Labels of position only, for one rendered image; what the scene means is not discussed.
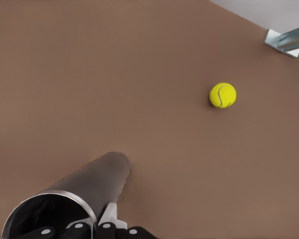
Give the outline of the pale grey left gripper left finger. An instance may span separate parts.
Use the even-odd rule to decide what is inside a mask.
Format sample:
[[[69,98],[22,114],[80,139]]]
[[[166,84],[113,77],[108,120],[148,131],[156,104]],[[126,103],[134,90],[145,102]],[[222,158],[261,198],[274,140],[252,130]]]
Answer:
[[[92,239],[93,229],[87,221],[73,222],[62,230],[55,227],[41,227],[21,236],[21,239]]]

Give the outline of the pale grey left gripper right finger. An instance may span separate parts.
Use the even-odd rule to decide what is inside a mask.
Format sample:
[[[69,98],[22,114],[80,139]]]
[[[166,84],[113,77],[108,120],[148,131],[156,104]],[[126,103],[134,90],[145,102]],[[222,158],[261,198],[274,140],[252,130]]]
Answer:
[[[97,239],[157,239],[143,227],[128,228],[126,222],[117,219],[117,204],[107,205],[97,226]]]

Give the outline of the dark grey tennis ball tube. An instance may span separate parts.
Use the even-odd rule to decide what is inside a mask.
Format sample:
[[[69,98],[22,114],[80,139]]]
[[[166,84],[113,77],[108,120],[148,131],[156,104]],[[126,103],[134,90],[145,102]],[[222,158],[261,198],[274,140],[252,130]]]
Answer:
[[[129,172],[124,154],[104,154],[21,202],[7,218],[1,239],[15,239],[42,227],[61,232],[84,219],[94,227],[107,205],[118,201]]]

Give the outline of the yellow tennis ball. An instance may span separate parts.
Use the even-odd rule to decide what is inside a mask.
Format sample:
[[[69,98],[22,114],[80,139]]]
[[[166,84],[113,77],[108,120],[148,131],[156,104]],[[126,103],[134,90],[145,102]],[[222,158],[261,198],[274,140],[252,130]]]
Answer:
[[[219,83],[215,85],[210,93],[209,99],[211,104],[216,108],[227,108],[236,101],[237,93],[235,88],[228,83]]]

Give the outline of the silver frame post foot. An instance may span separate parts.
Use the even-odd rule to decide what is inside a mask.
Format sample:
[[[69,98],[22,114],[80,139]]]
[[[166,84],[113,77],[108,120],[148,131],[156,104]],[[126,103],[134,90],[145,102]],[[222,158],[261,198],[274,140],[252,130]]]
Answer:
[[[272,30],[272,29],[267,29],[265,33],[265,38],[263,43],[278,52],[281,52],[285,55],[288,55],[292,58],[298,58],[299,56],[299,49],[291,50],[291,51],[285,51],[280,48],[278,48],[278,41],[280,40],[282,34]]]

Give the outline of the silver frame post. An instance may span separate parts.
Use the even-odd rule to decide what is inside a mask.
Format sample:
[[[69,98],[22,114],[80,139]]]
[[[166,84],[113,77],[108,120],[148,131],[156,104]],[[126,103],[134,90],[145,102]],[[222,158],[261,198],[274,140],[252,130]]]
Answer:
[[[277,47],[283,51],[299,49],[299,28],[282,34],[277,42]]]

